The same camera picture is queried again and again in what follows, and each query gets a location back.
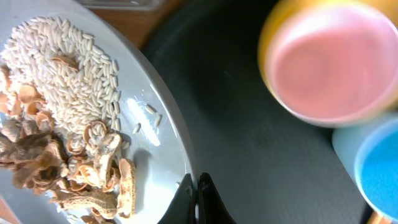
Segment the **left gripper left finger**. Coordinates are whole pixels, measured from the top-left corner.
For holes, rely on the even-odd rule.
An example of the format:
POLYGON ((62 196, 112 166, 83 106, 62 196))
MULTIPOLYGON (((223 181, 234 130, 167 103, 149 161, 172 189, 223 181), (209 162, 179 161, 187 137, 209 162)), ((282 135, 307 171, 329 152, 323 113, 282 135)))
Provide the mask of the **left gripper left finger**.
POLYGON ((191 174, 186 174, 158 224, 196 224, 195 205, 192 177, 191 174))

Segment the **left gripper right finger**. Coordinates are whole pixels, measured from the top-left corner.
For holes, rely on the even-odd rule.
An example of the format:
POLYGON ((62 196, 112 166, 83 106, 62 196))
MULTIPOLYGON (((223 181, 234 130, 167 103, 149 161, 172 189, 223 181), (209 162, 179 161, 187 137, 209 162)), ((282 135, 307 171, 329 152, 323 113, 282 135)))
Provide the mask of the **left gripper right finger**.
POLYGON ((198 180, 197 199, 199 224, 236 224, 207 172, 203 172, 198 180))

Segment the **grey round plate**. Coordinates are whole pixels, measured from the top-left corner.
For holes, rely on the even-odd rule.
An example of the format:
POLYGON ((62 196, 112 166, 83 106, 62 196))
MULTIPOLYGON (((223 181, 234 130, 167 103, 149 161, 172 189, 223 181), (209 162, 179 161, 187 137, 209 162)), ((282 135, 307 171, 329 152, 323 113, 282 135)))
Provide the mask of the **grey round plate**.
MULTIPOLYGON (((189 135, 175 100, 149 61, 118 31, 75 1, 2 1, 1 50, 13 27, 34 17, 69 20, 95 37, 95 44, 117 60, 122 98, 120 135, 127 142, 120 158, 136 165, 136 212, 130 220, 109 223, 158 223, 186 174, 192 172, 189 135)), ((1 167, 2 223, 106 223, 90 209, 63 210, 53 193, 36 195, 12 184, 1 167)))

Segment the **peanut shells pile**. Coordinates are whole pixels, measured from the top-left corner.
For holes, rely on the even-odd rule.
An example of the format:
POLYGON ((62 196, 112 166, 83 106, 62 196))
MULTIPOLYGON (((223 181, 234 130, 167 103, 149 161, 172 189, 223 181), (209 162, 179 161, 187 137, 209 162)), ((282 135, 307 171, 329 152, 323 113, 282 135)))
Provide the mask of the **peanut shells pile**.
POLYGON ((8 117, 1 126, 1 167, 12 171, 12 184, 36 195, 53 193, 63 210, 90 209, 95 221, 130 220, 136 212, 136 165, 120 158, 127 148, 119 131, 108 132, 99 144, 78 154, 37 119, 8 117))

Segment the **white rice pile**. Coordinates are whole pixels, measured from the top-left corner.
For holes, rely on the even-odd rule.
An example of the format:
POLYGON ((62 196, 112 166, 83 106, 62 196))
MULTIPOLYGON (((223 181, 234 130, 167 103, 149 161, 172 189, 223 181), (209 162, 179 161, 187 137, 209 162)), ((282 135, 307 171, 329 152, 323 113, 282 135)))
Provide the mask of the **white rice pile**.
POLYGON ((1 112, 37 119, 78 154, 122 128, 117 60, 95 37, 59 17, 34 17, 12 28, 1 50, 1 112))

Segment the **light blue cup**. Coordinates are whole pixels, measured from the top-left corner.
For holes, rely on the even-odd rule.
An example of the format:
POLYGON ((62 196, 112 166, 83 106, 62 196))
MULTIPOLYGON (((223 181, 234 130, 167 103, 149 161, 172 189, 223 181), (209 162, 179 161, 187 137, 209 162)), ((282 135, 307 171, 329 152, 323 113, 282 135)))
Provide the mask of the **light blue cup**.
POLYGON ((397 222, 397 113, 335 129, 332 145, 369 206, 397 222))

